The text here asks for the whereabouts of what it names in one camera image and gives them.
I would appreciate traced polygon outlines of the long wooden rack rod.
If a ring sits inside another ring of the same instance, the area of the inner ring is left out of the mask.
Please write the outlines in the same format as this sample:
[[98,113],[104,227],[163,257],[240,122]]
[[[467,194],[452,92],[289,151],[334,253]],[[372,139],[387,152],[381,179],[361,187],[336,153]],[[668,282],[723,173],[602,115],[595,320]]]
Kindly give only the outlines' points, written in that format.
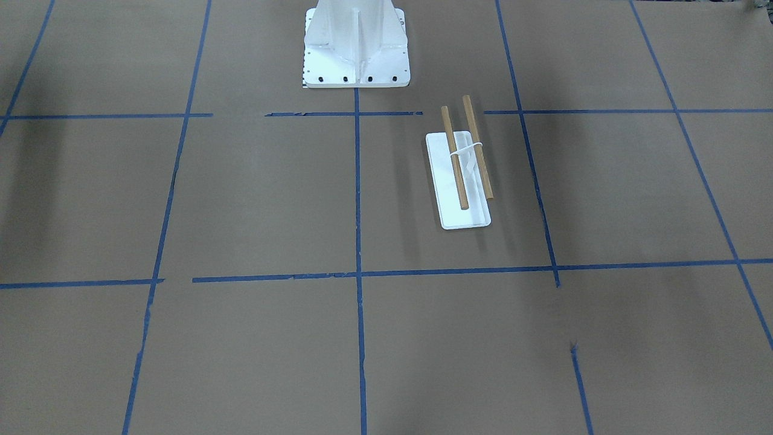
[[467,126],[469,132],[471,132],[471,138],[473,141],[473,149],[475,154],[478,170],[480,171],[481,185],[483,186],[483,192],[487,201],[495,198],[492,188],[489,171],[487,168],[486,158],[483,151],[483,144],[481,143],[480,129],[476,121],[475,110],[472,104],[472,98],[469,94],[462,96],[462,105],[464,107],[464,113],[466,113]]

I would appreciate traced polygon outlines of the short wooden rack rod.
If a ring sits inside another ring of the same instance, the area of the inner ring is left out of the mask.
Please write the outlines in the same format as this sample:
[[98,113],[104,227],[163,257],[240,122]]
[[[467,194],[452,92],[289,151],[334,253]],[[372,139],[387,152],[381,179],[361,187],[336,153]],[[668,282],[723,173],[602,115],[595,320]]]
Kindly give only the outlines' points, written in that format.
[[467,200],[466,185],[464,184],[460,158],[457,154],[455,131],[452,126],[452,119],[450,116],[449,109],[445,105],[441,107],[441,118],[443,121],[444,132],[446,135],[449,156],[452,161],[452,171],[454,174],[455,185],[457,188],[459,204],[462,210],[467,210],[469,209],[469,201]]

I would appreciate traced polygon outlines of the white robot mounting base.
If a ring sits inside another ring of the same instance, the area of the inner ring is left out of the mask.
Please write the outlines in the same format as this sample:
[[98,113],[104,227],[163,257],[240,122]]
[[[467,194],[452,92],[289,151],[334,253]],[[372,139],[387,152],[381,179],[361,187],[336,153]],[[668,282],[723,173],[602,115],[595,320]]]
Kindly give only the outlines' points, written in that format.
[[305,88],[402,88],[408,30],[392,1],[319,1],[304,20]]

